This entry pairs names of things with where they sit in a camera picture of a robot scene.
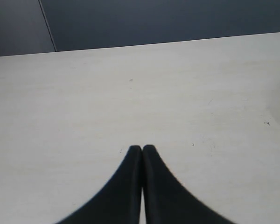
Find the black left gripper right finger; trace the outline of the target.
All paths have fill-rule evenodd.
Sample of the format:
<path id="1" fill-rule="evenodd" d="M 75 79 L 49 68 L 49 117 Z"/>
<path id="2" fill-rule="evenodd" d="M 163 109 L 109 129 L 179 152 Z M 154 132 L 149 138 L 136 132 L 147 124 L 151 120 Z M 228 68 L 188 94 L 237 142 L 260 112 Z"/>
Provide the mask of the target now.
<path id="1" fill-rule="evenodd" d="M 145 180 L 143 185 L 148 224 L 231 224 L 216 213 L 174 177 L 153 145 L 142 151 Z"/>

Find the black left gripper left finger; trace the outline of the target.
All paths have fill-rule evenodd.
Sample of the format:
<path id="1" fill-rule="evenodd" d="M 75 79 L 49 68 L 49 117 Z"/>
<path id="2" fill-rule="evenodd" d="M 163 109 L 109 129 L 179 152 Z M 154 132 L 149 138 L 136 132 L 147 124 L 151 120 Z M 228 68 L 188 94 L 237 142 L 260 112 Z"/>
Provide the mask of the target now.
<path id="1" fill-rule="evenodd" d="M 60 224 L 138 224 L 142 193 L 142 150 L 130 146 L 105 186 Z"/>

